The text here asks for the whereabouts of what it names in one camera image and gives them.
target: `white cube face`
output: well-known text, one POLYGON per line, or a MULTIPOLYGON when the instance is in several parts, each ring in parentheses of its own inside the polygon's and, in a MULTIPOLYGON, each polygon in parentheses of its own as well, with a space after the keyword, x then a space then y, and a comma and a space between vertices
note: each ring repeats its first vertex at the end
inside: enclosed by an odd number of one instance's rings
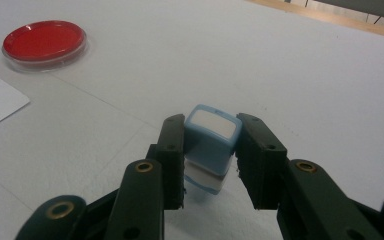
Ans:
POLYGON ((233 122, 204 110, 197 110, 190 122, 206 128, 226 139, 230 139, 236 130, 236 125, 233 122))

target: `blue cube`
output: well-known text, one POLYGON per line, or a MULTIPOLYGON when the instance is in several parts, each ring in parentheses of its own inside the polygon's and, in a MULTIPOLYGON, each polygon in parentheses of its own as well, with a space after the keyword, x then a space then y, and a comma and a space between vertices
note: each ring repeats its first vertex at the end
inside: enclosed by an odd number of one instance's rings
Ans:
POLYGON ((241 128, 234 116, 196 106, 185 122, 185 158, 211 174, 226 175, 241 128))

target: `red petri dish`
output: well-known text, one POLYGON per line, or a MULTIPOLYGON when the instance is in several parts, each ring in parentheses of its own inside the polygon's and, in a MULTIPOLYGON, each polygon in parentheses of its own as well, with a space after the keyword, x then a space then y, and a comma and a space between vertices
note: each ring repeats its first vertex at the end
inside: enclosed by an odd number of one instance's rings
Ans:
POLYGON ((18 70, 49 70, 77 59, 86 48, 86 34, 66 21, 43 21, 20 27, 4 40, 2 52, 18 70))

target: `brass screw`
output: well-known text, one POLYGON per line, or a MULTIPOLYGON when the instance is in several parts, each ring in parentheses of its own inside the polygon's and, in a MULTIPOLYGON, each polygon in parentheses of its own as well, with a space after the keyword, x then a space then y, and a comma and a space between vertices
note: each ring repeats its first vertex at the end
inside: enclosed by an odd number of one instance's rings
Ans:
POLYGON ((60 219, 74 210, 74 204, 69 201, 58 202, 48 208, 46 211, 46 217, 49 219, 60 219))
POLYGON ((314 164, 306 161, 297 162, 296 166, 299 170, 308 173, 315 173, 317 171, 317 168, 314 166, 314 164))
POLYGON ((154 168, 154 165, 150 162, 141 162, 136 164, 136 171, 140 173, 149 172, 154 168))

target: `white tabletop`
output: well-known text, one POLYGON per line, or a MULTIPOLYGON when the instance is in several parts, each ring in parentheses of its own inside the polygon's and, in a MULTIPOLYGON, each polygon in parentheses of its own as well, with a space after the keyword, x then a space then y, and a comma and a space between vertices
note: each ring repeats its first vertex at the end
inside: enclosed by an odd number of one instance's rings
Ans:
MULTIPOLYGON (((0 48, 28 23, 82 27, 89 50, 48 73, 0 78, 31 102, 0 122, 0 240, 46 200, 116 189, 165 118, 199 103, 263 119, 289 158, 323 166, 351 198, 384 200, 384 37, 239 0, 0 0, 0 48)), ((282 239, 231 167, 219 195, 186 183, 166 239, 282 239)))

